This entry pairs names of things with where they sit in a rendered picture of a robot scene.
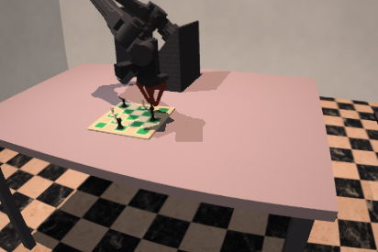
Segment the green and cream chessboard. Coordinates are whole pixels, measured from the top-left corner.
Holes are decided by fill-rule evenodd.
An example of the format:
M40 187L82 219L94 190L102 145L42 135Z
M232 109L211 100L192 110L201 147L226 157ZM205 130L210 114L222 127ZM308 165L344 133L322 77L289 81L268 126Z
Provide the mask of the green and cream chessboard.
M123 108L123 102L115 106L117 117L121 117L123 129L117 129L117 123L114 123L114 117L111 110L90 125L87 130L102 132L112 135L134 137L149 140L164 121L175 110L175 107L153 106L154 117L156 121L150 121L150 104L145 104L146 109L141 109L142 104L125 103L127 107Z

